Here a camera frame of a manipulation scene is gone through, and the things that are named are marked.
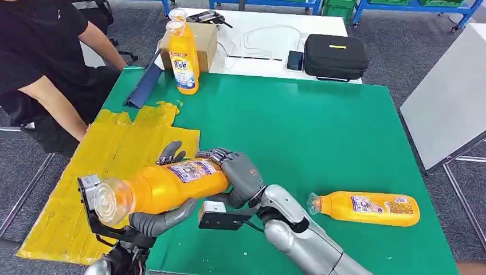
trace floor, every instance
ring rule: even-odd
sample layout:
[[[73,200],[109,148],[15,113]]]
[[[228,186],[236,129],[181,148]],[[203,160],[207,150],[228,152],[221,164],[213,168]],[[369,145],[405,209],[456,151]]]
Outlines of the floor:
[[[207,2],[201,1],[179,0],[177,3],[180,7],[207,8]],[[111,4],[115,23],[110,27],[109,35],[118,38],[119,50],[131,50],[140,56],[133,65],[145,66],[165,31],[167,20],[162,15],[160,3],[112,0]],[[481,8],[475,20],[486,22],[486,16],[483,16],[486,8]],[[221,9],[235,10],[237,6],[223,4]],[[303,9],[294,8],[248,5],[247,10],[304,14]],[[456,39],[458,33],[449,31],[452,26],[447,16],[438,17],[432,13],[365,11],[359,27],[348,30],[351,36],[364,40],[368,50],[370,67],[363,82],[388,86],[398,108]],[[0,126],[7,125],[8,118],[0,111]],[[486,156],[486,142],[470,155]],[[21,133],[11,133],[8,138],[0,135],[0,222],[8,215],[45,157],[39,146]],[[20,241],[27,236],[67,162],[62,156],[54,157],[7,231],[7,238]],[[485,166],[454,162],[451,168],[479,222],[486,229]],[[424,182],[455,259],[486,262],[486,253],[443,170],[424,174]],[[13,256],[10,250],[0,250],[0,275],[81,274],[84,269],[83,266],[65,263],[23,260]]]

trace white panel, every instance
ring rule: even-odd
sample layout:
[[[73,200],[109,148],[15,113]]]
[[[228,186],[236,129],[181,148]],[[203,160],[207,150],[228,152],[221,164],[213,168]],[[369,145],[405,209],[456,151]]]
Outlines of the white panel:
[[[426,169],[486,131],[485,49],[469,24],[400,107]]]

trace yellow detergent bottle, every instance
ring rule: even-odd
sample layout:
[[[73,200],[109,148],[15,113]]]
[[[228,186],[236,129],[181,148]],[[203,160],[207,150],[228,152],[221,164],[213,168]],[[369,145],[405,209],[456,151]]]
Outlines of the yellow detergent bottle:
[[[326,196],[309,194],[309,213],[333,219],[379,225],[412,226],[420,219],[417,202],[410,196],[338,191]]]
[[[187,12],[183,9],[173,9],[171,11],[169,11],[168,13],[168,17],[171,19],[171,20],[179,20],[181,22],[184,23],[184,33],[182,34],[182,36],[185,36],[185,37],[191,37],[194,39],[194,34],[193,34],[193,31],[191,30],[191,28],[189,27],[189,24],[187,23]],[[196,47],[193,47],[194,49],[194,56],[196,57],[195,60],[194,60],[194,73],[195,75],[197,76],[196,78],[199,79],[199,60],[198,60],[198,55],[197,55],[197,49]]]
[[[103,223],[115,225],[129,213],[159,214],[189,198],[223,192],[227,186],[221,168],[209,159],[153,165],[142,168],[129,180],[104,180],[95,190],[95,210]]]
[[[185,95],[193,95],[199,89],[199,68],[196,65],[194,38],[183,36],[184,23],[172,20],[167,23],[170,33],[168,53],[174,70],[177,89]]]

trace black pants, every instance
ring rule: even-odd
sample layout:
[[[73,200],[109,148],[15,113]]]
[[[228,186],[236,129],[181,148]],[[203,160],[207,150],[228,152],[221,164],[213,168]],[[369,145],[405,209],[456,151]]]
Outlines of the black pants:
[[[98,67],[96,69],[96,84],[93,89],[87,91],[91,96],[82,102],[73,103],[73,106],[81,116],[86,125],[92,123],[103,103],[115,85],[120,72],[109,67]],[[71,134],[63,129],[50,115],[45,114],[33,119],[35,129],[22,127],[22,131],[29,134],[40,143],[46,153],[59,153],[71,157],[79,142]]]

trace bottle label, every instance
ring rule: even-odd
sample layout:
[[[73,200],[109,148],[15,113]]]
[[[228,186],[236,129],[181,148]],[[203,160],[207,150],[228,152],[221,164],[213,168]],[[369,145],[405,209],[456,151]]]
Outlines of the bottle label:
[[[351,196],[352,209],[356,213],[383,213],[383,206],[390,214],[413,214],[411,202],[404,197],[396,197],[392,202],[372,202],[362,196]]]
[[[187,53],[169,52],[177,87],[192,89],[195,86],[194,69],[187,59]]]
[[[218,170],[208,160],[193,160],[189,162],[177,163],[167,167],[183,183],[200,179],[205,175],[211,175]]]
[[[394,202],[385,202],[385,207],[388,213],[391,214],[413,214],[413,208],[410,202],[397,202],[395,200]]]
[[[372,203],[368,198],[352,196],[352,209],[357,213],[383,213],[383,208],[378,204]]]

